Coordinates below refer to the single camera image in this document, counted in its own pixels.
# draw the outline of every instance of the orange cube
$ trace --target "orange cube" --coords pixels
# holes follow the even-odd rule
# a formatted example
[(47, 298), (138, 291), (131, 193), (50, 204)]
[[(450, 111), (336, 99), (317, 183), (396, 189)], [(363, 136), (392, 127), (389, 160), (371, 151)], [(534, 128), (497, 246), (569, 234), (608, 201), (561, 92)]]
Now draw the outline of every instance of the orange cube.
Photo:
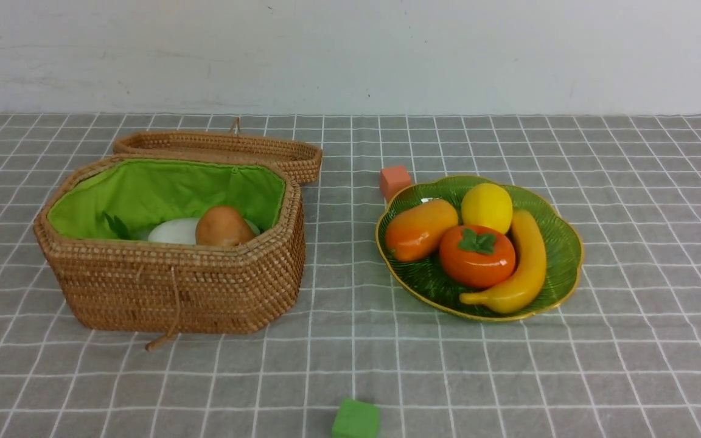
[(412, 183), (410, 174), (407, 173), (407, 167), (403, 165), (386, 167), (380, 171), (380, 192), (386, 198), (387, 203), (391, 202), (398, 191), (411, 186)]

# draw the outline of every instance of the yellow lemon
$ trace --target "yellow lemon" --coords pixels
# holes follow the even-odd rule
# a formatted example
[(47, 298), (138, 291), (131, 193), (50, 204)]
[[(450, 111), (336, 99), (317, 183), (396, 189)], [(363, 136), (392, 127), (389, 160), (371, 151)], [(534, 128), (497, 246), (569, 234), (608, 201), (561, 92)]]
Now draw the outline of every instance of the yellow lemon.
[(461, 220), (465, 225), (481, 225), (507, 233), (512, 221), (510, 194), (496, 184), (478, 184), (461, 200)]

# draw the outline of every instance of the leaf-shaped plate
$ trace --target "leaf-shaped plate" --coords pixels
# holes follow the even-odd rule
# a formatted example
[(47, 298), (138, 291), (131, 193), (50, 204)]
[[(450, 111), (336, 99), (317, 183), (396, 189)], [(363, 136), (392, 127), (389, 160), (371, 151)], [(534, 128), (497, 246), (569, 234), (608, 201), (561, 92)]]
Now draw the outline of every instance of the leaf-shaped plate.
[(461, 217), (464, 194), (481, 183), (495, 183), (476, 175), (449, 176), (434, 182), (415, 184), (398, 192), (386, 207), (375, 227), (375, 242), (389, 271), (405, 290), (439, 310), (476, 321), (517, 321), (543, 311), (552, 310), (572, 296), (581, 279), (584, 245), (581, 237), (538, 194), (518, 186), (499, 185), (509, 192), (514, 208), (532, 213), (545, 239), (548, 269), (545, 284), (534, 302), (516, 313), (501, 315), (480, 305), (465, 305), (459, 294), (469, 288), (451, 280), (440, 267), (439, 256), (432, 254), (423, 260), (401, 263), (386, 250), (384, 236), (391, 220), (409, 208), (434, 198), (442, 198), (456, 208)]

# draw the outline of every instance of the green cube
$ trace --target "green cube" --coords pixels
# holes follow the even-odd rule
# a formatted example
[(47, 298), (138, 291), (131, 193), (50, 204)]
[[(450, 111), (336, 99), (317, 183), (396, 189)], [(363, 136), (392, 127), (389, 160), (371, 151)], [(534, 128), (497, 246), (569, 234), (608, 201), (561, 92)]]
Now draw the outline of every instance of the green cube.
[(380, 410), (350, 398), (343, 399), (334, 418), (332, 438), (376, 438), (380, 428)]

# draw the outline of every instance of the white wall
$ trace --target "white wall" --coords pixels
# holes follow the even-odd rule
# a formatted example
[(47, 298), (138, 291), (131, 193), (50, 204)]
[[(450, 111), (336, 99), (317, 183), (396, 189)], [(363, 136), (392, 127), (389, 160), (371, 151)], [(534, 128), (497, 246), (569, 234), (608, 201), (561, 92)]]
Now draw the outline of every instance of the white wall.
[(701, 112), (701, 0), (0, 0), (0, 111)]

